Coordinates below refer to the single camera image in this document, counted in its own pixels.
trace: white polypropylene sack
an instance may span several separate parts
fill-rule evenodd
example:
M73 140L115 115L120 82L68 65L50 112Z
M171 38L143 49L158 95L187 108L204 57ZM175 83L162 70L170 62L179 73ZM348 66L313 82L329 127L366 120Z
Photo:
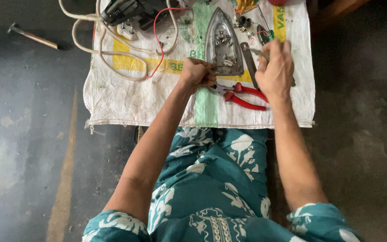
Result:
M104 9L109 0L101 3ZM295 116L300 127L311 127L314 115L315 84L310 47L310 25L304 0L289 1L283 8L272 6L268 1L261 0L264 17L270 29L276 32L276 37L291 40L292 57L295 65L295 87L291 87L291 98ZM220 7L233 21L234 6L226 0L212 1L206 5L198 0L193 6L193 11L177 20L179 35L174 51L164 57L164 61L153 78L143 81L131 81L121 79L111 70L107 69L98 55L92 58L91 69L83 88L83 98L91 117L86 124L124 124L149 126L164 101L176 85L182 62L186 57L203 57L205 31L211 14L216 7ZM262 24L259 11L254 9L246 14L254 22ZM168 17L156 27L158 38L164 42L164 50L173 40L174 26ZM102 29L97 25L95 40L98 40ZM239 43L247 42L251 49L261 49L257 37L249 39L246 33L240 33L235 29ZM130 44L144 49L159 49L153 34L153 29L146 32L138 32L139 40ZM95 50L98 41L94 41ZM104 38L103 50L122 50L144 58L148 63L150 74L159 62L160 56L151 56L142 52L129 50L126 45L114 40L110 35ZM258 65L258 56L252 53ZM140 76L142 65L139 65L131 57L104 56L104 59L118 69L119 72L129 76ZM232 86L237 81L242 85L253 87L247 66L244 62L245 74L236 77L218 77L218 83ZM256 105L267 103L255 96L237 94L240 98ZM225 102L222 96L211 92L208 88L200 88L196 95L191 96L188 102L180 126L200 127L226 127L226 128L273 128L273 116L270 108L266 111L254 111L242 108L233 102Z

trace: red-handled pliers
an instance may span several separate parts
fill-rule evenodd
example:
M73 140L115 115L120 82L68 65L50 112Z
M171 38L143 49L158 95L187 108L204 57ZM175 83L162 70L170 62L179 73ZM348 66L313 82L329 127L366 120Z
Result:
M222 95L225 98L225 102L232 101L232 102L240 105L241 107L252 109L252 110L265 111L267 109L267 107L265 107L265 106L253 105L251 103L248 103L248 102L242 100L238 96L235 96L235 93L248 93L248 94L252 94L252 95L255 95L255 96L261 98L265 102L268 102L268 99L266 98L266 96L264 94L262 94L261 91L256 90L254 88L242 86L240 82L237 82L232 87L223 86L223 85L219 85L216 83L215 85L211 86L210 88L212 90L216 91L217 93L219 93L220 95Z

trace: concrete floor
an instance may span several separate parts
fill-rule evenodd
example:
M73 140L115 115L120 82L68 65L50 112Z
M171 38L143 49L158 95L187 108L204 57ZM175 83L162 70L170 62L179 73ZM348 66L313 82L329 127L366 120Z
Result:
M312 43L316 125L304 129L323 188L367 241L387 241L387 3Z
M92 0L70 2L70 11L94 10ZM387 241L387 5L382 3L372 1L312 42L316 125L303 130L330 201L367 241ZM7 35L14 21L66 50ZM0 241L57 241L60 231L64 241L79 241L134 147L134 127L96 126L94 135L83 129L89 118L82 88L90 55L73 47L72 24L53 1L0 1ZM86 46L91 30L85 24L78 33ZM273 185L281 188L278 179ZM282 193L270 188L272 194L274 219L284 224ZM49 223L55 226L48 229Z

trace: hand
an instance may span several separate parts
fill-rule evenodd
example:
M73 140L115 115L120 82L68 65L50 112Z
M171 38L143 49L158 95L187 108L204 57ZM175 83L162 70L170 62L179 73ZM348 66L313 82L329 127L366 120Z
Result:
M270 55L270 62L259 57L259 66L255 73L259 89L268 98L271 107L282 102L290 104L289 90L294 73L291 42L271 41L262 47L262 52Z
M186 57L178 82L187 85L191 94L195 94L199 86L212 86L216 83L213 67L212 64L200 59Z

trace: metal hammer head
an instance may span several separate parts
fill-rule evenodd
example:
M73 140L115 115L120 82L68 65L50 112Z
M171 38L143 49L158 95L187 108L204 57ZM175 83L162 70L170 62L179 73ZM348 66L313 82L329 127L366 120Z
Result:
M16 26L16 22L14 22L12 25L10 25L10 27L8 28L8 31L7 31L7 34L11 32L11 30L13 29L13 27Z

